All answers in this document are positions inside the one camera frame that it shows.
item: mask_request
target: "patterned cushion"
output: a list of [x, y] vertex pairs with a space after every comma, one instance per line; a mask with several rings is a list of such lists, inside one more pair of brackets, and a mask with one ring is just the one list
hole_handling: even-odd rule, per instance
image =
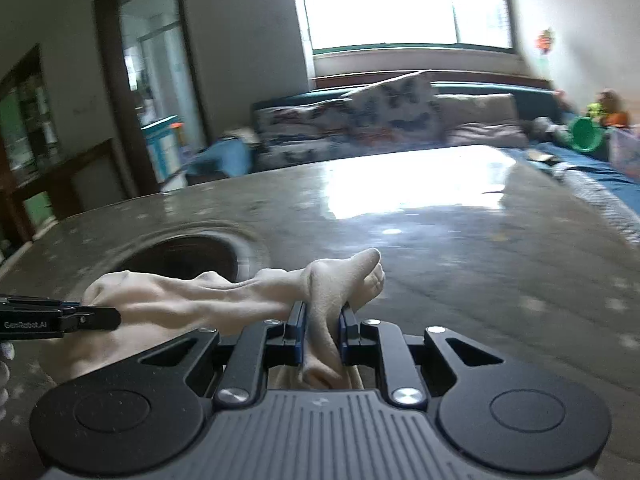
[[512, 94], [436, 96], [442, 129], [446, 134], [462, 124], [508, 124], [518, 120]]
[[430, 73], [415, 72], [348, 92], [357, 136], [400, 143], [439, 140]]
[[346, 134], [351, 125], [351, 100], [333, 99], [308, 106], [264, 108], [256, 112], [258, 134], [267, 146]]
[[258, 155], [257, 171], [276, 170], [308, 162], [361, 155], [347, 135], [331, 135], [324, 139], [294, 140], [273, 145]]

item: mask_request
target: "doorway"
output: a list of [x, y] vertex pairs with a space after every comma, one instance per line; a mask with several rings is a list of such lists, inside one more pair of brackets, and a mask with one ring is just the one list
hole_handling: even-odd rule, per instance
[[142, 194], [208, 145], [181, 0], [97, 0], [98, 42], [120, 139]]

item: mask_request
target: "wall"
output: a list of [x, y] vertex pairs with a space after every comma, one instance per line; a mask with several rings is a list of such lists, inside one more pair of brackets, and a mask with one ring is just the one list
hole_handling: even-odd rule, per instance
[[548, 72], [580, 109], [603, 88], [613, 88], [640, 122], [640, 0], [512, 0], [520, 51], [530, 68], [545, 75], [535, 49], [551, 27], [556, 43]]
[[[40, 44], [56, 132], [68, 154], [117, 136], [102, 78], [93, 2], [0, 0], [0, 76]], [[185, 4], [200, 92], [216, 132], [248, 122], [254, 101], [308, 89], [294, 0]], [[100, 187], [94, 190], [101, 192]], [[110, 196], [105, 192], [104, 201]]]
[[520, 56], [455, 48], [377, 48], [314, 56], [316, 76], [374, 70], [473, 70], [528, 75]]
[[120, 184], [113, 178], [113, 170], [105, 158], [96, 160], [74, 175], [73, 183], [86, 211], [124, 200]]
[[306, 91], [295, 0], [185, 0], [196, 70], [217, 132], [251, 103]]
[[[116, 137], [95, 40], [93, 0], [0, 0], [0, 30], [0, 75], [40, 44], [51, 114], [67, 155]], [[129, 192], [135, 192], [122, 150], [117, 155]], [[107, 165], [94, 166], [86, 172], [96, 182], [114, 181]], [[103, 186], [95, 187], [92, 196], [79, 192], [84, 202], [113, 201]]]

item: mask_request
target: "door frame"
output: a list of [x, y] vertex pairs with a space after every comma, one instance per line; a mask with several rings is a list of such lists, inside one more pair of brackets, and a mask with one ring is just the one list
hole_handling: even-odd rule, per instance
[[[177, 0], [178, 20], [182, 29], [187, 65], [193, 82], [196, 107], [200, 115], [200, 123], [207, 143], [214, 137], [205, 114], [200, 93], [200, 81], [194, 68], [194, 57], [191, 49], [189, 28], [184, 10], [184, 0]], [[122, 144], [129, 169], [140, 195], [148, 195], [160, 191], [156, 174], [149, 157], [144, 136], [140, 132], [140, 124], [135, 113], [134, 96], [129, 88], [129, 76], [124, 61], [122, 48], [122, 28], [120, 27], [118, 0], [95, 0], [94, 19], [102, 76], [107, 89], [113, 118], [118, 129], [118, 137]]]

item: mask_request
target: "toy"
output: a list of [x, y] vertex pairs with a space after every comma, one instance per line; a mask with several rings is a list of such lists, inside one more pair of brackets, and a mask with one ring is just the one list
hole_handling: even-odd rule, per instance
[[554, 46], [554, 34], [551, 28], [543, 30], [536, 39], [536, 48], [546, 56]]
[[595, 152], [605, 140], [605, 131], [588, 117], [576, 117], [569, 125], [570, 146], [579, 153]]
[[595, 103], [587, 107], [587, 116], [603, 128], [628, 128], [629, 114], [622, 109], [622, 100], [613, 90], [600, 92]]

